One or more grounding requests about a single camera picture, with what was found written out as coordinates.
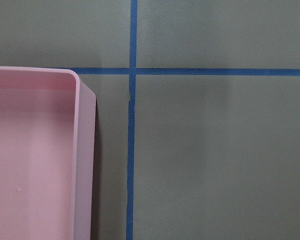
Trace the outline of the pink plastic bin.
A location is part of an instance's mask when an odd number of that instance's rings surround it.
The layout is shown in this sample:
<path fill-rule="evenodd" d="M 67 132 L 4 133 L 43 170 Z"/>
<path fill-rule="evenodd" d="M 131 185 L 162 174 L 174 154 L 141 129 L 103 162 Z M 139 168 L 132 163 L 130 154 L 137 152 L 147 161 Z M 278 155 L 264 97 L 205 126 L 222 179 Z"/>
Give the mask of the pink plastic bin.
<path fill-rule="evenodd" d="M 0 66 L 0 240 L 88 240 L 96 95 L 72 70 Z"/>

